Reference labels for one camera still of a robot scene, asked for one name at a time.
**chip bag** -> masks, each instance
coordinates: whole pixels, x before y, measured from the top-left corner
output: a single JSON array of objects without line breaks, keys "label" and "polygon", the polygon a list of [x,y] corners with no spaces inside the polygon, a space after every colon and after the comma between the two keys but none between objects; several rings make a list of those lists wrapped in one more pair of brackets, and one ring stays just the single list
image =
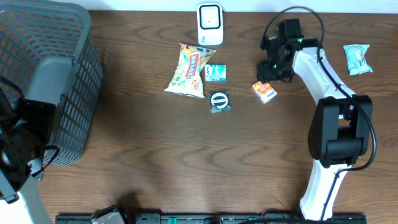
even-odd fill
[{"label": "chip bag", "polygon": [[347,56],[349,75],[373,72],[365,60],[365,53],[369,46],[369,44],[351,44],[343,47]]},{"label": "chip bag", "polygon": [[181,44],[180,59],[174,77],[164,91],[204,98],[200,71],[216,50]]}]

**small orange box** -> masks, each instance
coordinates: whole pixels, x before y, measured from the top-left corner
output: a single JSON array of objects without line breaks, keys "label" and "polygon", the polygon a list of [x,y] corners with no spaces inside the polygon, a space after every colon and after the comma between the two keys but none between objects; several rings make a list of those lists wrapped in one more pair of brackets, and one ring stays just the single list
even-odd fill
[{"label": "small orange box", "polygon": [[260,81],[253,84],[251,87],[256,95],[260,98],[262,103],[268,103],[278,92],[276,92],[269,83],[261,83]]}]

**wood grain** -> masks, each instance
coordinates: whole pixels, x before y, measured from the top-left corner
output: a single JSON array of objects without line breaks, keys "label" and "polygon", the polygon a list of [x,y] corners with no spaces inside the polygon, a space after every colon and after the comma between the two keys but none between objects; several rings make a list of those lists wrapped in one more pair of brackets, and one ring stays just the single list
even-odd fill
[{"label": "wood grain", "polygon": [[[232,110],[211,114],[208,98],[163,92],[177,66],[178,43],[197,43],[195,13],[91,12],[104,86],[83,158],[72,166],[50,166],[39,183],[51,217],[118,202],[163,212],[295,209],[312,168],[307,133],[315,104],[299,77],[273,82],[279,95],[266,105],[251,91],[256,64],[266,58],[258,43],[273,15],[224,14],[224,42],[213,47],[218,51],[209,63],[226,64],[228,81],[205,82],[204,89],[205,95],[228,90]],[[310,14],[285,18],[297,16],[306,36],[320,35]],[[334,211],[363,212],[369,223],[397,223],[397,17],[322,18],[333,68],[357,94],[373,100],[379,146],[369,169],[346,176]],[[366,59],[373,73],[348,75],[347,44],[371,45]]]}]

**white smart plug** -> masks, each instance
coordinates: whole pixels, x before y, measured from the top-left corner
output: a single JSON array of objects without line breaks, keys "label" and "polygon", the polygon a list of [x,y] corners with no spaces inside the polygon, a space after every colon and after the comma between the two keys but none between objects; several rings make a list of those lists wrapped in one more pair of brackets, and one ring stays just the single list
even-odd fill
[{"label": "white smart plug", "polygon": [[223,9],[217,3],[200,4],[197,9],[198,41],[200,45],[218,45],[223,42]]}]

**wire mesh basket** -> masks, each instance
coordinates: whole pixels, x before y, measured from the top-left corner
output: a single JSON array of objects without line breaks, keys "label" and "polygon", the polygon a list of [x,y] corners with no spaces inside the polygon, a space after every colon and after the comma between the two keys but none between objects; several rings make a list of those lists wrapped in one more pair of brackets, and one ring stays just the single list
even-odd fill
[{"label": "wire mesh basket", "polygon": [[[76,4],[46,0],[0,2],[0,74],[30,100],[57,105],[49,144],[53,164],[82,156],[100,92],[103,69],[88,36],[91,17]],[[8,100],[19,94],[0,85]],[[55,151],[45,153],[48,162]]]}]

